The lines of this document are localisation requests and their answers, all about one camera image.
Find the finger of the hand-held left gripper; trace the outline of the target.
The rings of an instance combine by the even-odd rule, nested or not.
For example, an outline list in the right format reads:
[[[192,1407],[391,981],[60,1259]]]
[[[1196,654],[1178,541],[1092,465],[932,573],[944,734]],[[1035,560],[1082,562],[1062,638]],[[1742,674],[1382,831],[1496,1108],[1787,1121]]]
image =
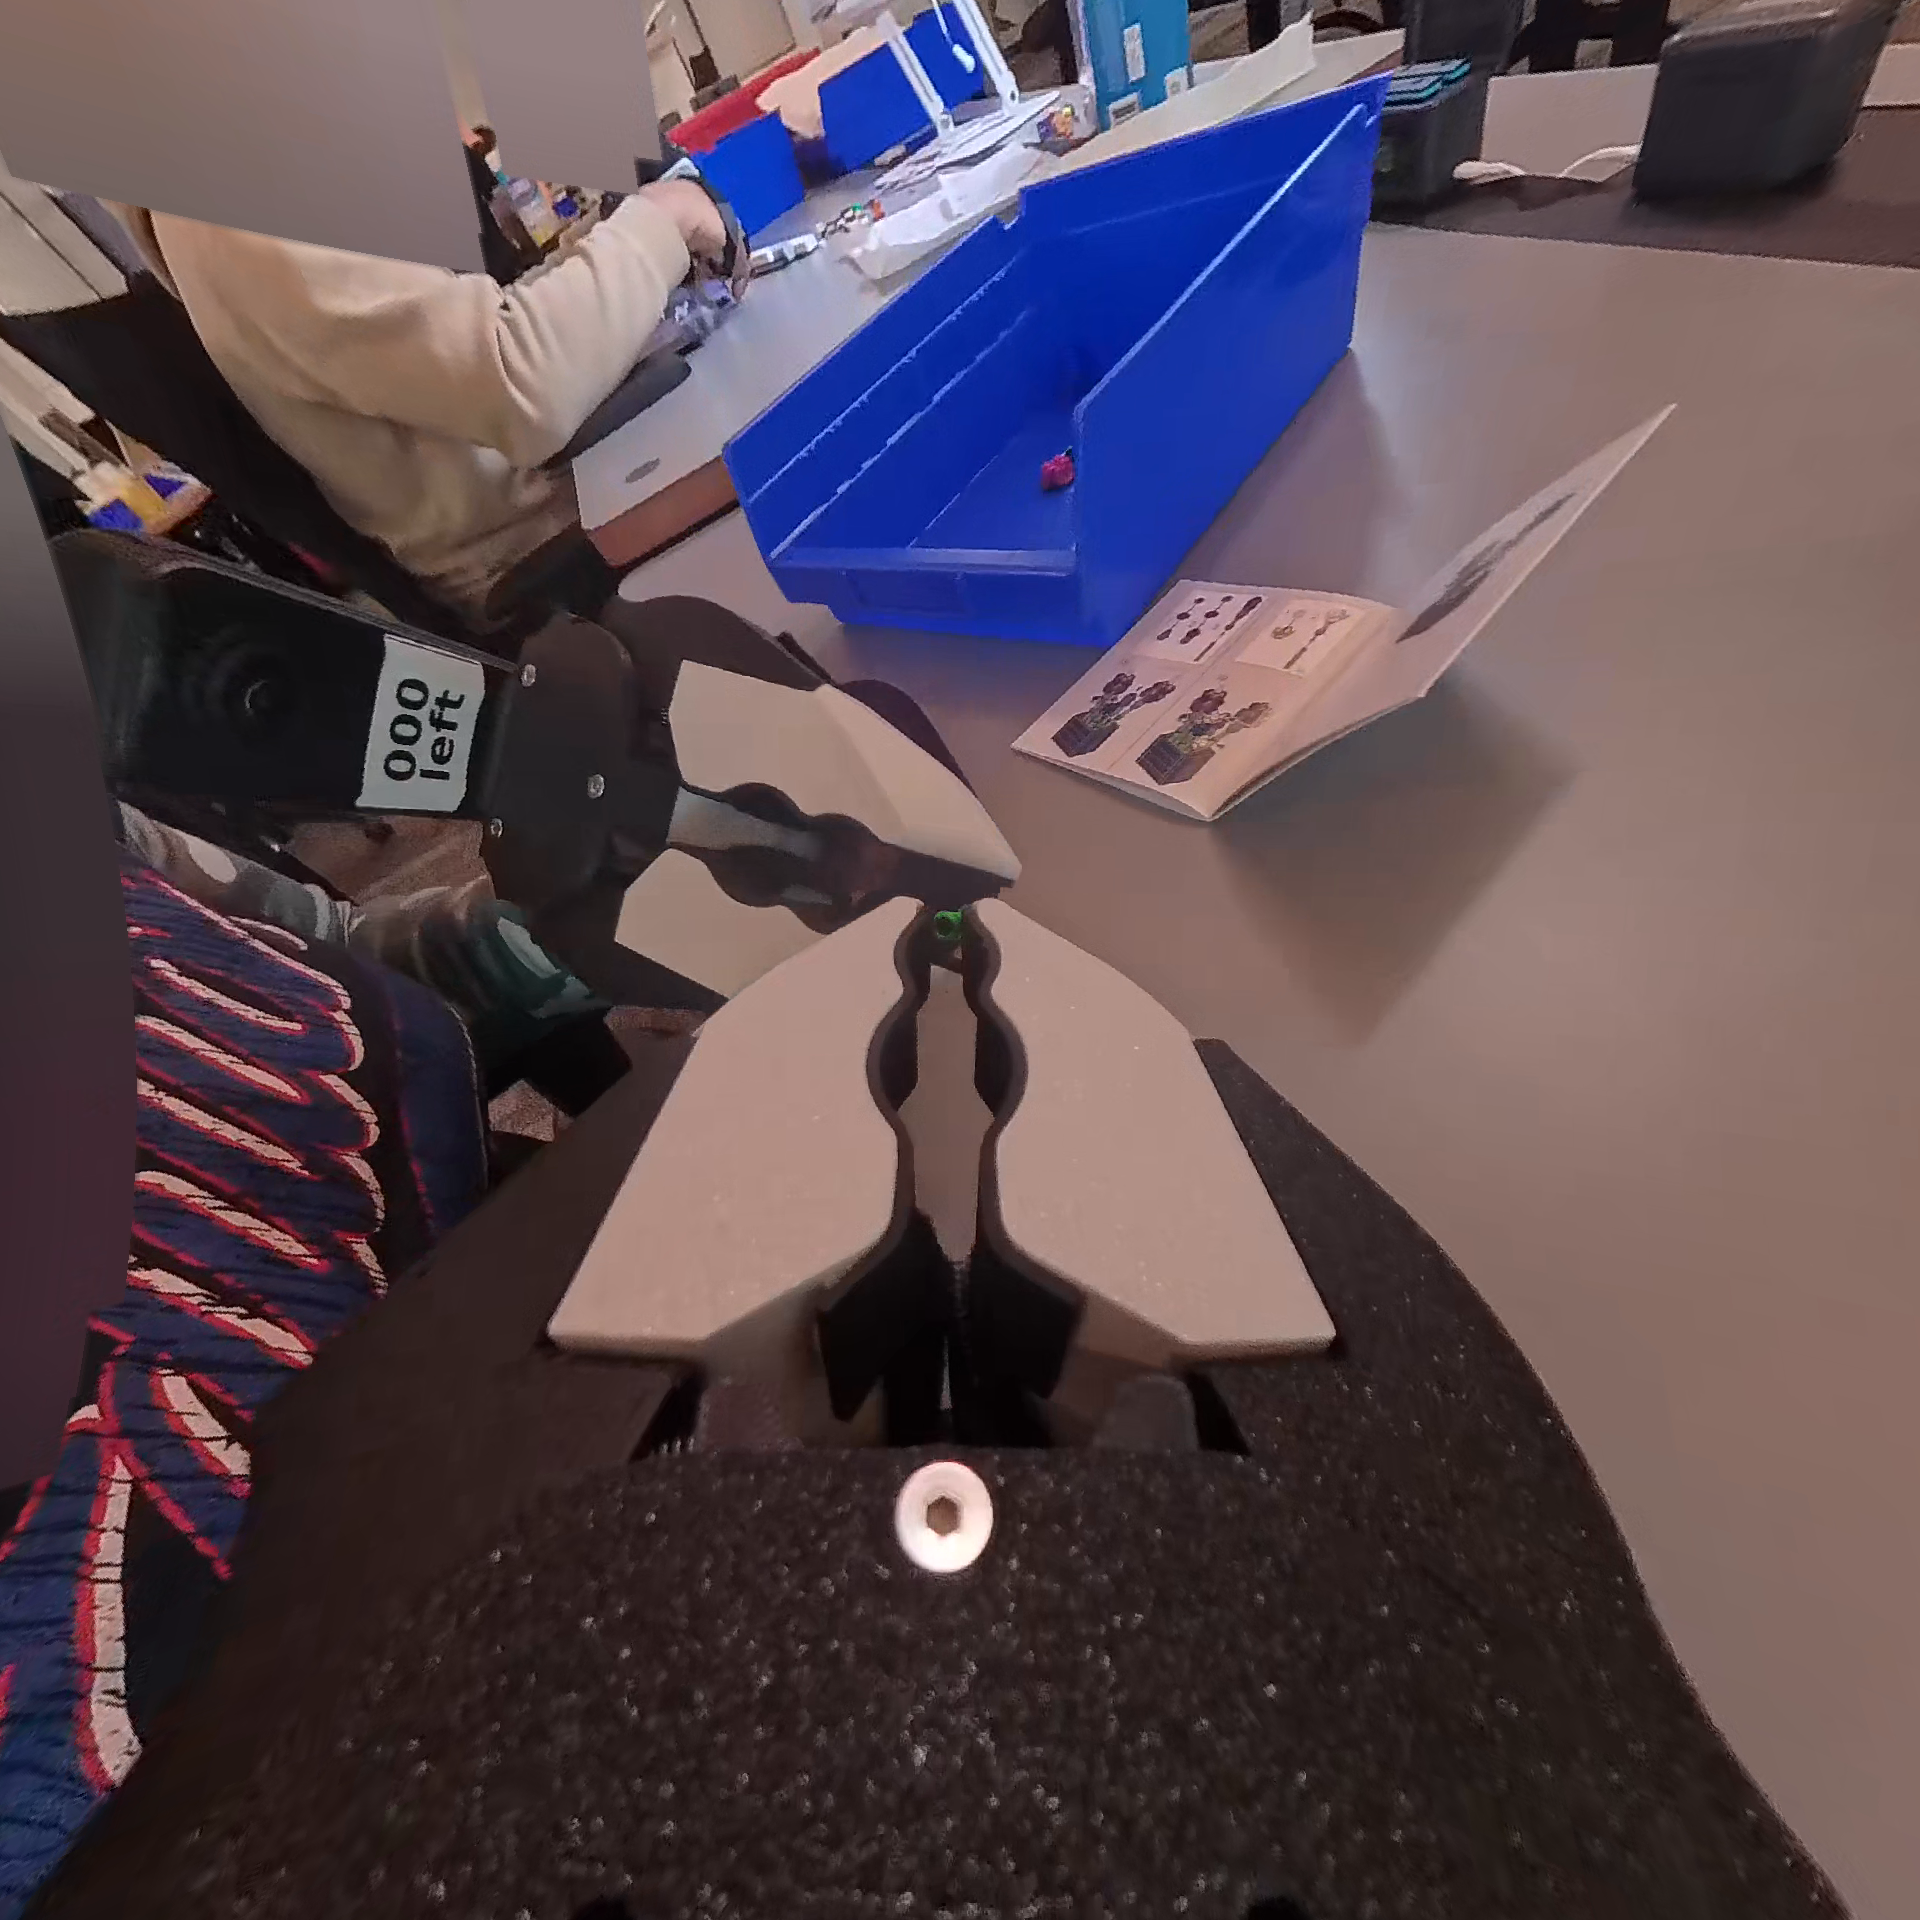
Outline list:
[[[838,685],[781,685],[683,661],[667,707],[682,791],[781,831],[851,825],[879,848],[998,892],[1020,861],[974,789]]]
[[[908,984],[902,899],[744,899],[699,852],[658,852],[612,905],[612,962],[625,987],[734,1002],[771,976],[803,1002],[845,992],[897,1003]]]

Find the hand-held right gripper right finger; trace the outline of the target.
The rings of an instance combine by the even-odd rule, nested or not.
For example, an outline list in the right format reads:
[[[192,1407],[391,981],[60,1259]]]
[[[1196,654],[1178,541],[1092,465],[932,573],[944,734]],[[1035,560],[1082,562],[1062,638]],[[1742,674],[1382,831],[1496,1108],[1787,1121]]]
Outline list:
[[[1141,1380],[1318,1357],[1333,1315],[1187,1027],[993,899],[969,915],[976,1092],[967,1329],[1051,1438]]]

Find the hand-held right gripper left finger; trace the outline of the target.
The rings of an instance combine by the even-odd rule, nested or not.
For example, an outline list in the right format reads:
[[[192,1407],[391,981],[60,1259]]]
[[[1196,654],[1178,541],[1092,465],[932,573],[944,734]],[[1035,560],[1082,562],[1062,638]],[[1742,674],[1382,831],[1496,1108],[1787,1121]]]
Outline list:
[[[550,1314],[550,1344],[750,1382],[798,1438],[912,1428],[932,1230],[900,1108],[924,992],[924,908],[890,899],[719,1009]]]

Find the blue plastic bin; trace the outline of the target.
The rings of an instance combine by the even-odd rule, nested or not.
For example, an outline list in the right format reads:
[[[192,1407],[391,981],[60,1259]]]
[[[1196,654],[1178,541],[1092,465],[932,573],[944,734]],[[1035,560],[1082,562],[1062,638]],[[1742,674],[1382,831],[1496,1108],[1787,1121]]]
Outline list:
[[[782,595],[1116,643],[1353,344],[1385,84],[1026,188],[885,303],[726,447]]]

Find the person's left forearm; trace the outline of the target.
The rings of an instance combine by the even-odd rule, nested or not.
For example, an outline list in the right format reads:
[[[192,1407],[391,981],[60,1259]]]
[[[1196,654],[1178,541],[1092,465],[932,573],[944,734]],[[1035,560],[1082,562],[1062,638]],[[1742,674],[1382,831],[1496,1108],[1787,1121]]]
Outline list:
[[[122,844],[180,894],[223,919],[275,926],[305,945],[347,950],[441,997],[486,1062],[505,1062],[571,1019],[601,1019],[612,1003],[533,939],[488,878],[371,899],[336,899],[201,835],[117,804]]]

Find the lego instruction booklet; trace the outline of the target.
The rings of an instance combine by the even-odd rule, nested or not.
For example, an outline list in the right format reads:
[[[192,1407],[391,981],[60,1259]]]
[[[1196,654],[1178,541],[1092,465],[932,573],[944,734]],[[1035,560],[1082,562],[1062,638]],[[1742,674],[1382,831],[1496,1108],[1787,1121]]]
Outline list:
[[[1424,700],[1669,417],[1661,406],[1499,519],[1409,609],[1176,579],[1014,753],[1216,823],[1320,748]]]

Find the wooden board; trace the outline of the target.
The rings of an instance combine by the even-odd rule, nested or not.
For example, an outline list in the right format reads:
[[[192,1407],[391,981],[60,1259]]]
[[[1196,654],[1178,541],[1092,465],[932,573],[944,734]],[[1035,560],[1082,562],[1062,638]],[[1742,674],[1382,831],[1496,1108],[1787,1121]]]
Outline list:
[[[720,451],[687,459],[609,438],[569,463],[569,482],[585,541],[620,577],[735,513]]]

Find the person's dark printed sweatshirt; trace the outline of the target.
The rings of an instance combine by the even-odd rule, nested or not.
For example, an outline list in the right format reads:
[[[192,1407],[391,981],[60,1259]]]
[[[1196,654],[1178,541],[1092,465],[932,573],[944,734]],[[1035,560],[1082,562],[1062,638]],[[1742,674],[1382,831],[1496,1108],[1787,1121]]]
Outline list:
[[[483,1079],[430,989],[123,852],[127,1281],[51,1465],[4,1490],[2,1881],[18,1915],[142,1755],[230,1578],[253,1424],[474,1211]]]

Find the loose white papers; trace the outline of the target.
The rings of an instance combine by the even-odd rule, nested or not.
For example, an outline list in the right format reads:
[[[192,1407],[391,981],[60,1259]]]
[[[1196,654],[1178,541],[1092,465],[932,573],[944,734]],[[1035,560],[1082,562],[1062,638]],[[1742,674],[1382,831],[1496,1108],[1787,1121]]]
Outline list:
[[[1026,188],[1271,110],[1282,96],[1302,95],[1316,70],[1312,21],[1302,16],[1265,47],[1199,72],[1176,99],[1144,110],[1112,131],[1097,131],[1067,155],[1047,155],[1026,141],[1001,157],[947,172],[916,200],[877,218],[861,216],[851,228],[824,235],[824,251],[869,285],[886,285],[989,218],[1010,213]]]

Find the blue bins on far desk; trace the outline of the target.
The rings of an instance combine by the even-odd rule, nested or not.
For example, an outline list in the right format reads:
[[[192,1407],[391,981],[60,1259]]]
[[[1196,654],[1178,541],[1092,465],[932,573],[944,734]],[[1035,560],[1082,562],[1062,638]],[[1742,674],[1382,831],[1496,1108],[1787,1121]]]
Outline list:
[[[667,137],[754,239],[846,177],[902,200],[1024,138],[1061,99],[1019,86],[974,2],[834,5],[827,24],[851,32],[734,86]]]

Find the tall blue cardboard box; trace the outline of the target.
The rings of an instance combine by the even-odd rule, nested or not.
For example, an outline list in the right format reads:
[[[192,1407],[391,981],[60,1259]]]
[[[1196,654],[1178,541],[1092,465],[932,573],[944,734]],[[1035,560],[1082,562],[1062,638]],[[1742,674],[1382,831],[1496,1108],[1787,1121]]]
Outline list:
[[[1094,131],[1112,131],[1193,84],[1187,2],[1067,2],[1067,24]]]

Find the small black box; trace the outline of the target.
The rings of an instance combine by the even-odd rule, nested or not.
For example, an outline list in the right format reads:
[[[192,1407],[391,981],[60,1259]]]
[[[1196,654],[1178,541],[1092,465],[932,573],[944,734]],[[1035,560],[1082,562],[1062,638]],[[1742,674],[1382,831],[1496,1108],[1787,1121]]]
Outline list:
[[[1455,198],[1479,159],[1488,75],[1468,60],[1398,67],[1385,84],[1372,173],[1374,220],[1416,218]]]

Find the small grey box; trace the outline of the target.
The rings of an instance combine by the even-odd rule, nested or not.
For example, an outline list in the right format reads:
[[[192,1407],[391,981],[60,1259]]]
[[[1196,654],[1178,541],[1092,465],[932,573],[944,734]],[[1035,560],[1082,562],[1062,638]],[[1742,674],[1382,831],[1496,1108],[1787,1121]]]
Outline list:
[[[1629,192],[1754,198],[1820,173],[1851,138],[1898,2],[1742,2],[1678,31],[1654,65]]]

